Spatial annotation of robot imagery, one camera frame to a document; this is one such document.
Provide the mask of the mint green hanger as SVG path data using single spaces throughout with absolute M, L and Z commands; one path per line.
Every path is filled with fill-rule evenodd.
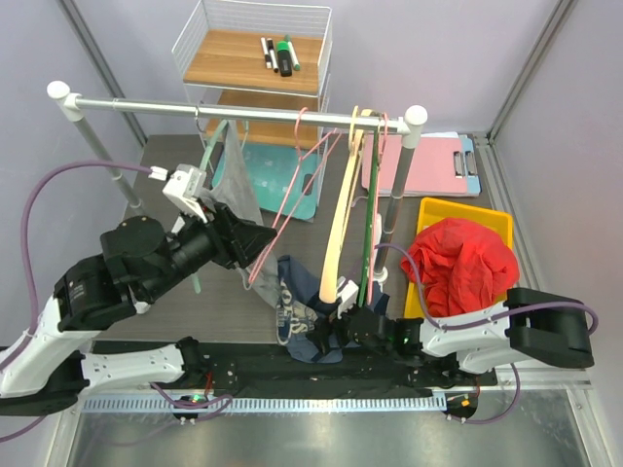
M 211 161 L 210 161 L 211 155 L 217 142 L 219 141 L 219 138 L 221 137 L 223 132 L 227 129 L 227 127 L 228 127 L 228 122 L 225 120 L 222 120 L 217 125 L 216 129 L 212 132 L 207 142 L 204 144 L 204 152 L 203 152 L 202 160 L 200 162 L 201 170 L 205 170 L 207 167 L 210 167 L 210 170 L 212 172 L 215 172 L 215 169 L 213 168 Z M 193 284 L 195 293 L 199 294 L 202 291 L 202 286 L 201 286 L 199 276 L 196 273 L 193 273 L 191 275 L 191 282 Z

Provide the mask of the grey garment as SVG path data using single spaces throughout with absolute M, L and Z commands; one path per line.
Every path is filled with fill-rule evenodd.
M 238 140 L 238 125 L 235 121 L 224 121 L 223 124 L 223 151 L 213 176 L 211 192 L 217 200 L 225 202 L 240 219 L 263 225 L 260 206 Z M 248 282 L 251 272 L 252 267 L 239 270 L 245 289 L 252 288 L 264 302 L 275 307 L 280 298 L 275 254 L 271 253 L 267 257 L 252 284 Z

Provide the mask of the navy blue garment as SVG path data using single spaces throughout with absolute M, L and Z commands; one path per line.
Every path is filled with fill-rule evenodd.
M 290 255 L 277 260 L 280 298 L 275 308 L 277 340 L 289 355 L 307 364 L 337 364 L 343 360 L 345 348 L 355 348 L 354 341 L 345 342 L 330 323 L 336 310 L 319 297 L 320 279 Z

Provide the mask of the red t-shirt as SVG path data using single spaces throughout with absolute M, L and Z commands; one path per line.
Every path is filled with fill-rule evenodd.
M 409 281 L 422 285 L 433 317 L 494 305 L 520 278 L 516 256 L 498 233 L 459 218 L 446 218 L 419 233 L 400 267 Z

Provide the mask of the wooden hanger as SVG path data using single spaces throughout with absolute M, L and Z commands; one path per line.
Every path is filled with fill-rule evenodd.
M 348 160 L 320 276 L 319 298 L 326 304 L 333 304 L 337 301 L 339 263 L 348 228 L 356 180 L 361 167 L 360 147 L 364 131 L 355 128 L 355 120 L 359 116 L 359 107 L 354 106 L 348 131 Z

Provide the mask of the green plastic hanger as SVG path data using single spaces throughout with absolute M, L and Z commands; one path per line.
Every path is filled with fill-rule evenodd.
M 370 159 L 370 173 L 369 173 L 369 186 L 368 197 L 366 204 L 366 230 L 364 234 L 363 243 L 363 255 L 361 276 L 359 284 L 359 292 L 356 300 L 356 304 L 359 307 L 363 307 L 371 301 L 372 291 L 370 286 L 371 272 L 373 267 L 372 256 L 374 252 L 374 233 L 376 226 L 376 215 L 378 211 L 378 180 L 379 170 L 381 165 L 382 146 L 384 141 L 382 137 L 384 123 L 383 115 L 379 112 L 373 112 L 373 117 L 378 117 L 380 122 L 377 128 L 373 132 L 373 144 L 372 153 Z

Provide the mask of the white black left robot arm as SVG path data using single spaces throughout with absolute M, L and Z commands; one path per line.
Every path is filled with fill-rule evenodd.
M 1 352 L 20 352 L 1 373 L 1 413 L 41 417 L 64 411 L 81 395 L 143 383 L 196 388 L 210 364 L 197 340 L 136 353 L 83 353 L 80 346 L 152 305 L 208 263 L 245 268 L 276 237 L 270 227 L 238 218 L 223 202 L 207 220 L 186 216 L 177 233 L 151 217 L 126 219 L 100 237 L 100 254 L 81 260 L 56 283 L 34 330 Z

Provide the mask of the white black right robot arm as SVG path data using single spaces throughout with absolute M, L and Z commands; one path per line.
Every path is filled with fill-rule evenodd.
M 453 386 L 500 365 L 535 360 L 560 369 L 588 369 L 598 319 L 579 300 L 513 288 L 504 301 L 450 317 L 390 320 L 368 307 L 319 319 L 308 339 L 320 356 L 356 344 L 433 374 Z

